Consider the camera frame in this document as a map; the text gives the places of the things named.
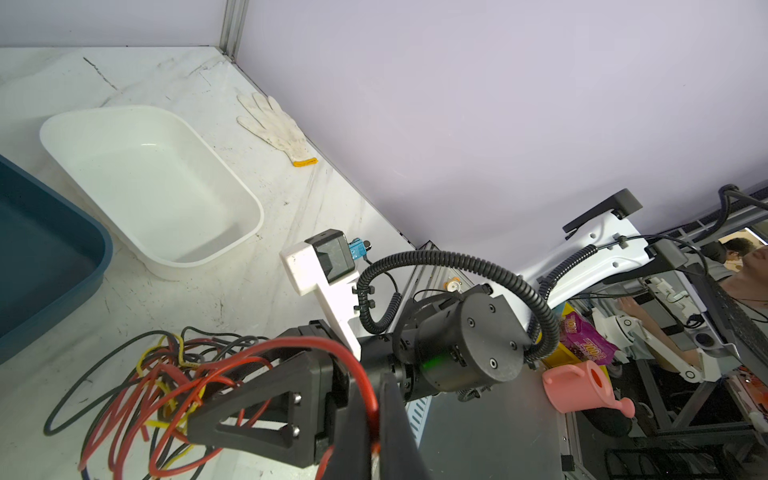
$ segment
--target plastic tray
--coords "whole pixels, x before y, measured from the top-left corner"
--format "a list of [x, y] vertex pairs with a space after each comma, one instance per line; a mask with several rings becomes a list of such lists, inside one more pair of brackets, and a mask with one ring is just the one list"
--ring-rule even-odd
[[90, 298], [111, 259], [103, 226], [0, 156], [0, 363]]
[[73, 111], [49, 118], [40, 140], [101, 220], [161, 278], [194, 278], [261, 228], [256, 196], [169, 111]]

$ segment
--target person's hair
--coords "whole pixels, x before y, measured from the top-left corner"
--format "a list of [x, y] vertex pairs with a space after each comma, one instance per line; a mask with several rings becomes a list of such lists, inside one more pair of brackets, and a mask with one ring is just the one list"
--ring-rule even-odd
[[726, 249], [738, 253], [740, 256], [744, 257], [749, 252], [755, 250], [755, 244], [747, 240], [746, 238], [734, 238], [732, 240], [728, 240], [726, 243], [723, 244]]

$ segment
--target white wall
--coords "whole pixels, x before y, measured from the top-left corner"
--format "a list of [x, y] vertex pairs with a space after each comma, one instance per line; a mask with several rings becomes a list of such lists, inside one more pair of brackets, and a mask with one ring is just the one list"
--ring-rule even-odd
[[768, 179], [768, 3], [252, 0], [237, 59], [414, 243], [519, 268]]
[[218, 45], [227, 0], [2, 0], [0, 46]]

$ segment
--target blue connector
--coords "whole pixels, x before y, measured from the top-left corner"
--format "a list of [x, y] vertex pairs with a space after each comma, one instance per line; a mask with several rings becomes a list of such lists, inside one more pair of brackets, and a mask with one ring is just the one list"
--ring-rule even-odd
[[352, 260], [357, 260], [360, 257], [365, 256], [368, 250], [366, 249], [366, 243], [361, 239], [356, 238], [349, 244], [349, 251], [352, 252]]

